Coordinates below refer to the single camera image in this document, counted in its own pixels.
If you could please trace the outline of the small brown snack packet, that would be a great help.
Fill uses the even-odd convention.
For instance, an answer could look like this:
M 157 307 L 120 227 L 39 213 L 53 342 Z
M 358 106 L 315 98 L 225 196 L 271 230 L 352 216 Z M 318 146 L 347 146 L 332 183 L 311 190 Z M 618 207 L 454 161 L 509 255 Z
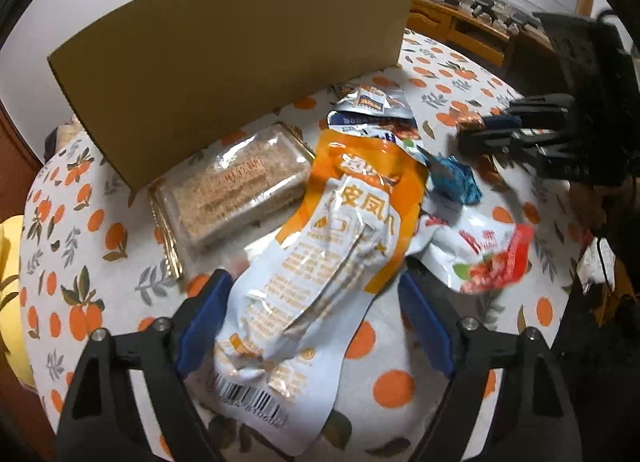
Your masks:
M 477 112 L 466 110 L 456 116 L 456 124 L 459 131 L 482 131 L 486 129 L 484 118 Z

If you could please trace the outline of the white blue duck snack packet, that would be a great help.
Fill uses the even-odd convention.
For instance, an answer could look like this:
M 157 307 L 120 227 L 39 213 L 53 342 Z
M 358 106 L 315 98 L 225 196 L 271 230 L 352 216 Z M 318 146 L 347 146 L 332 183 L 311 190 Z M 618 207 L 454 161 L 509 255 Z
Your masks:
M 360 84 L 339 99 L 326 116 L 328 128 L 344 135 L 378 138 L 401 148 L 426 165 L 418 123 L 400 88 Z

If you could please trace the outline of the orange white chicken feet packet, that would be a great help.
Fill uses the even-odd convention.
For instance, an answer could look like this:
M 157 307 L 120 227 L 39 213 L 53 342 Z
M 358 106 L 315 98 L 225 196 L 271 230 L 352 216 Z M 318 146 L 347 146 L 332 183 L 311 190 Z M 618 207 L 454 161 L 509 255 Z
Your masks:
M 405 142 L 322 131 L 303 202 L 232 286 L 214 349 L 222 413 L 290 456 L 310 447 L 352 338 L 404 261 L 426 179 Z

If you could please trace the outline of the teal blue snack wrapper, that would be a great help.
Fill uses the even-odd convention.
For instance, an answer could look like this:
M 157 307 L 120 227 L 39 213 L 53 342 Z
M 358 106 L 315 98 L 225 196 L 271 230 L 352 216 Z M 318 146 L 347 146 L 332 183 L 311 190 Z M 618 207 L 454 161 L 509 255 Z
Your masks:
M 433 191 L 461 205 L 477 205 L 483 197 L 472 168 L 456 156 L 429 155 L 426 159 Z

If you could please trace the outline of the wooden sideboard cabinet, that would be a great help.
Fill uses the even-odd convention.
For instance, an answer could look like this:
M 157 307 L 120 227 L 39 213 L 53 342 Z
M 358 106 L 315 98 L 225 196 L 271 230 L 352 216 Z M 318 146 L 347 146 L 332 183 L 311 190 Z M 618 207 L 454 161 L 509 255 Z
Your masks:
M 517 35 L 503 34 L 447 3 L 412 0 L 407 27 L 505 72 L 518 65 L 547 63 L 556 58 L 546 36 L 527 30 Z

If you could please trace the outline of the white red snack packet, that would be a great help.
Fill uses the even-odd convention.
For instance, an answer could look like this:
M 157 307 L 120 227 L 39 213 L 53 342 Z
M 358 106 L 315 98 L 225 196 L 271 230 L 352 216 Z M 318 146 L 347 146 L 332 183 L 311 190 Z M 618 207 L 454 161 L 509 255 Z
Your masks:
M 425 214 L 407 254 L 451 291 L 480 295 L 520 282 L 529 269 L 534 235 L 524 223 L 498 222 L 472 211 L 456 222 Z

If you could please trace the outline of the orange print tablecloth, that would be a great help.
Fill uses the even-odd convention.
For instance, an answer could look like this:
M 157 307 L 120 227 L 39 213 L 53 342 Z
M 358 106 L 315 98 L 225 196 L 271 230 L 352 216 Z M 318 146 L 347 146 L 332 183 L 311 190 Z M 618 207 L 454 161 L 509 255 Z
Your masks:
M 397 65 L 364 76 L 404 89 L 427 151 L 452 153 L 456 118 L 496 113 L 518 96 L 466 54 L 408 32 Z M 555 337 L 582 249 L 582 227 L 567 189 L 518 165 L 481 162 L 480 212 L 527 222 L 535 236 L 524 278 L 487 295 L 472 312 L 500 332 L 535 326 Z M 171 315 L 198 291 L 201 277 L 169 275 L 148 197 L 132 193 L 88 135 L 50 159 L 24 209 L 18 304 L 37 392 L 58 422 L 89 333 L 105 326 L 134 332 Z M 401 315 L 397 291 L 371 305 L 349 350 L 329 423 L 306 451 L 308 461 L 403 461 L 423 434 L 445 382 L 433 371 Z

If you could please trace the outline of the yellow plush toy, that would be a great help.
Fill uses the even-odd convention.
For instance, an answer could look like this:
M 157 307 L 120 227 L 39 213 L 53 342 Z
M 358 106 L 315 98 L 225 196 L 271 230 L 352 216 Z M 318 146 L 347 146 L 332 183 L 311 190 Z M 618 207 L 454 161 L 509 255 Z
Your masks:
M 12 216 L 1 224 L 1 357 L 8 361 L 17 381 L 35 393 L 34 373 L 23 336 L 21 308 L 25 292 L 20 286 L 20 244 L 24 217 Z

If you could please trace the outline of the clear packed sesame cake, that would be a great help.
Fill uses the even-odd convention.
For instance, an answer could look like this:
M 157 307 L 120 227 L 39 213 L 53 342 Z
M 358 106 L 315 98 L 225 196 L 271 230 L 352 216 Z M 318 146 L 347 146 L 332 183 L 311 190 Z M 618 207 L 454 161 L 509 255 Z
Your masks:
M 305 194 L 314 152 L 285 123 L 262 128 L 170 170 L 149 187 L 169 272 L 178 280 L 215 268 L 233 245 L 290 217 Z

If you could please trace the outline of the brown cardboard box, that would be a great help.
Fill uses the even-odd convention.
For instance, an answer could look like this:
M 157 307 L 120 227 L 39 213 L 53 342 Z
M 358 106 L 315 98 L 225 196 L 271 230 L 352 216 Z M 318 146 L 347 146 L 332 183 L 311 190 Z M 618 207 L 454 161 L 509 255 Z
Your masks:
M 140 190 L 307 94 L 393 66 L 411 0 L 134 0 L 50 55 L 70 107 Z

